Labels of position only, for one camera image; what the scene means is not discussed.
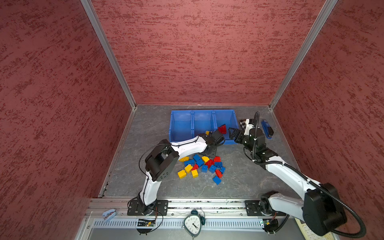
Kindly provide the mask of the red lego brick square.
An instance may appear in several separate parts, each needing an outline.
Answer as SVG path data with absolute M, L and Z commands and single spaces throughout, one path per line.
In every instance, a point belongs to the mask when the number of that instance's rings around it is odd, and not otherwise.
M 223 124 L 223 125 L 219 126 L 219 127 L 218 127 L 218 131 L 219 131 L 221 134 L 225 135 L 225 134 L 227 133 L 227 126 L 226 126 L 226 124 Z

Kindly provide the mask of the yellow lego brick pile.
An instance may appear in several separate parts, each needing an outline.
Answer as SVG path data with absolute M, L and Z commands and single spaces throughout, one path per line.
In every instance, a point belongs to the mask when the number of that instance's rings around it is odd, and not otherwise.
M 210 160 L 210 158 L 209 158 L 209 157 L 206 157 L 206 156 L 203 156 L 203 157 L 202 157 L 202 160 L 204 161 L 204 163 L 206 163 L 206 162 L 208 162 L 208 161 Z

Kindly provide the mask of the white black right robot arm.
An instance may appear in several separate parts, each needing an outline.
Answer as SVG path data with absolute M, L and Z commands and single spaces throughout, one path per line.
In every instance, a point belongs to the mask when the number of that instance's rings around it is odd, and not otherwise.
M 291 198 L 276 191 L 264 194 L 260 200 L 262 213 L 285 213 L 305 222 L 312 232 L 319 236 L 327 233 L 358 239 L 366 235 L 367 228 L 362 218 L 347 204 L 340 200 L 338 190 L 331 184 L 322 184 L 289 165 L 277 153 L 269 149 L 263 131 L 251 128 L 246 134 L 239 129 L 229 128 L 230 139 L 249 151 L 253 163 L 272 173 L 294 190 L 299 198 Z M 338 231 L 347 223 L 346 212 L 358 222 L 356 233 Z

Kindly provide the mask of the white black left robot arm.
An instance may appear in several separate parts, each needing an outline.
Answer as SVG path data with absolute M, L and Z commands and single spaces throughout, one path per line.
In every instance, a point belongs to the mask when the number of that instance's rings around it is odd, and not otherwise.
M 218 130 L 181 142 L 160 141 L 145 158 L 143 173 L 146 180 L 138 195 L 138 212 L 149 215 L 155 210 L 161 182 L 169 176 L 178 160 L 194 154 L 211 154 L 224 142 L 225 137 Z

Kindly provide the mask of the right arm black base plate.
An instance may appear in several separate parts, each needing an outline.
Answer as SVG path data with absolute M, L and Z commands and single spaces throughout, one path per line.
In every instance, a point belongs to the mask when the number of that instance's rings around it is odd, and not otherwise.
M 259 200 L 245 200 L 245 210 L 248 217 L 284 217 L 286 214 L 281 212 L 271 211 L 270 213 L 263 213 Z

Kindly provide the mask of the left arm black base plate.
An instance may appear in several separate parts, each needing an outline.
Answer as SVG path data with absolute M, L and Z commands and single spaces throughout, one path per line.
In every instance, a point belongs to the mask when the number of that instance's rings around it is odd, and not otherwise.
M 132 199 L 128 202 L 128 216 L 166 216 L 168 211 L 168 200 L 156 200 L 152 204 L 146 206 L 141 200 Z

